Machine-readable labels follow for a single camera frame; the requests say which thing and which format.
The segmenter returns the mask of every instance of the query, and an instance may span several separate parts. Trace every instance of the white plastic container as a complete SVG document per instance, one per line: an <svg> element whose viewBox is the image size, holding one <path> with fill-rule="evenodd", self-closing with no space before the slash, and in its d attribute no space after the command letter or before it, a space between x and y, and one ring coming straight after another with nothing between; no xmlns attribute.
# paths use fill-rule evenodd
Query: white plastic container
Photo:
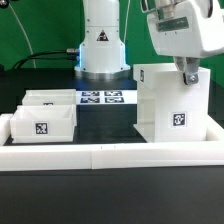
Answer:
<svg viewBox="0 0 224 224"><path fill-rule="evenodd" d="M27 90L22 104L25 106L76 104L76 90Z"/></svg>
<svg viewBox="0 0 224 224"><path fill-rule="evenodd" d="M4 145L11 134L10 118L12 114L2 114L0 116L0 146Z"/></svg>
<svg viewBox="0 0 224 224"><path fill-rule="evenodd" d="M10 120L13 143L70 142L75 105L18 106Z"/></svg>
<svg viewBox="0 0 224 224"><path fill-rule="evenodd" d="M134 65L134 126L147 142L206 140L210 70L200 68L198 76L198 84L187 86L174 64Z"/></svg>

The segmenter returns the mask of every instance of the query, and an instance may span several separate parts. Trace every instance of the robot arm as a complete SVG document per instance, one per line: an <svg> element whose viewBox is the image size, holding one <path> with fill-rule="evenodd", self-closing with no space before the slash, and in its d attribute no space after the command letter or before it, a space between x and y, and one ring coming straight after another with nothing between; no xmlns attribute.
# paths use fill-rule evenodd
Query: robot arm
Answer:
<svg viewBox="0 0 224 224"><path fill-rule="evenodd" d="M218 0L141 0L158 55L173 56L185 84L198 83L200 58L224 52Z"/></svg>

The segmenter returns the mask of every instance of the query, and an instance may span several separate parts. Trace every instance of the black table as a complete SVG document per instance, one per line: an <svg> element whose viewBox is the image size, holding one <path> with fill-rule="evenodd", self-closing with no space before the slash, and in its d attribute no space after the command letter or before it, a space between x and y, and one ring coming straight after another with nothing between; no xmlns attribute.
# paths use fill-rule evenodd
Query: black table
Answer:
<svg viewBox="0 0 224 224"><path fill-rule="evenodd" d="M27 89L136 89L131 77L80 80L69 69L11 70L4 75L1 113L14 113ZM221 125L223 96L223 89L211 82L209 114ZM75 143L144 142L132 126L136 110L136 105L78 106ZM222 224L223 187L222 166L1 172L0 223Z"/></svg>

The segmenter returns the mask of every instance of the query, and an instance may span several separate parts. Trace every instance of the white block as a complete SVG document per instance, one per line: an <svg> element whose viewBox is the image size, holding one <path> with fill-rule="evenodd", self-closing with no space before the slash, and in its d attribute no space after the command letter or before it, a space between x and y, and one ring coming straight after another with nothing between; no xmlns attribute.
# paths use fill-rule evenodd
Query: white block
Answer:
<svg viewBox="0 0 224 224"><path fill-rule="evenodd" d="M76 104L76 90L27 90L22 104L26 106Z"/></svg>
<svg viewBox="0 0 224 224"><path fill-rule="evenodd" d="M18 106L10 120L13 143L73 140L75 105Z"/></svg>
<svg viewBox="0 0 224 224"><path fill-rule="evenodd" d="M188 86L173 63L134 65L135 128L147 142L206 140L210 70L200 68L198 76L199 83Z"/></svg>
<svg viewBox="0 0 224 224"><path fill-rule="evenodd" d="M2 114L0 116L0 146L5 144L11 134L9 122L11 117L12 114Z"/></svg>

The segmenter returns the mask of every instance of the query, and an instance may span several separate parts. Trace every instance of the robot label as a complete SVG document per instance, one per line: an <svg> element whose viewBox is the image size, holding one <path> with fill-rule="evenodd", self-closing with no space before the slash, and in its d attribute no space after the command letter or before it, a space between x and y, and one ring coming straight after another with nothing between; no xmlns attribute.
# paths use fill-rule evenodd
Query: robot label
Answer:
<svg viewBox="0 0 224 224"><path fill-rule="evenodd" d="M104 30L101 31L99 37L97 38L97 41L109 41Z"/></svg>

